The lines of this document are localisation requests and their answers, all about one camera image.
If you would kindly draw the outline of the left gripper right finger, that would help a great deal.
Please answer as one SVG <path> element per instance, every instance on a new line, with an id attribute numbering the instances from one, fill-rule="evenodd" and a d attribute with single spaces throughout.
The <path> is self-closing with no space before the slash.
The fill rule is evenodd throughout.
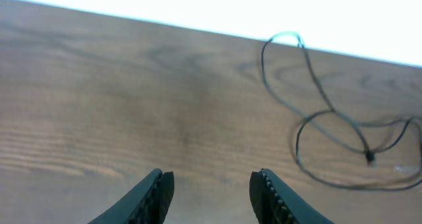
<path id="1" fill-rule="evenodd" d="M 251 173 L 249 197 L 259 224 L 333 224 L 269 169 Z"/>

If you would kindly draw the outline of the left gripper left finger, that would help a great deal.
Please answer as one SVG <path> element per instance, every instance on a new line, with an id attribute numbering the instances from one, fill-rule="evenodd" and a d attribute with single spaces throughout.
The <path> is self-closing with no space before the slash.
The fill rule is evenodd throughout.
<path id="1" fill-rule="evenodd" d="M 173 172 L 154 169 L 89 224 L 163 224 L 174 191 Z"/>

